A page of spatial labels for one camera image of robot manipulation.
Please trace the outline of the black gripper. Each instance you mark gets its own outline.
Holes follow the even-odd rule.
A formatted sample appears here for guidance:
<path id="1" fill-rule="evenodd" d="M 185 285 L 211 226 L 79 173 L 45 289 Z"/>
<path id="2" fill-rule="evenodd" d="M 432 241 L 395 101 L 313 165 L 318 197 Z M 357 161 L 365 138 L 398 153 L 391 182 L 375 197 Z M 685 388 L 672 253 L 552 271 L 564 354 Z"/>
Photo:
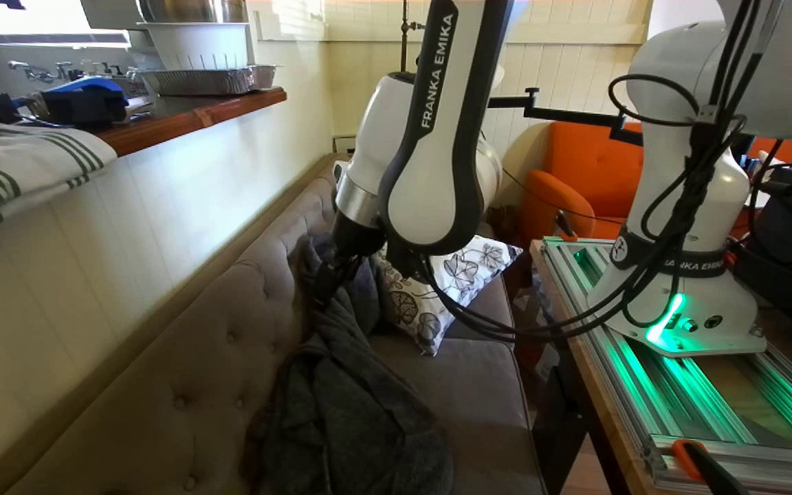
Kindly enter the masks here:
<path id="1" fill-rule="evenodd" d="M 354 275 L 357 264 L 383 244 L 386 234 L 379 228 L 365 228 L 338 213 L 332 226 L 332 255 L 324 260 L 328 278 L 344 283 Z"/>

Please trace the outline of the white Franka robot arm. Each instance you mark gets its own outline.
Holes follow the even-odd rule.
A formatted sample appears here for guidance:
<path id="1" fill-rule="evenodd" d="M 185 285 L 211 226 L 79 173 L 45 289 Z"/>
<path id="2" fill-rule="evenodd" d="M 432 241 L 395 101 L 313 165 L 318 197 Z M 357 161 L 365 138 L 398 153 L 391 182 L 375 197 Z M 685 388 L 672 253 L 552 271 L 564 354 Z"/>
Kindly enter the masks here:
<path id="1" fill-rule="evenodd" d="M 756 354 L 756 300 L 725 270 L 747 197 L 734 139 L 792 139 L 792 0 L 717 0 L 662 30 L 607 84 L 607 116 L 556 110 L 593 143 L 640 151 L 639 190 L 586 310 L 545 337 L 613 329 L 661 354 Z M 336 260 L 388 250 L 406 271 L 470 241 L 487 197 L 481 120 L 515 0 L 432 0 L 417 69 L 372 96 L 336 186 Z"/>

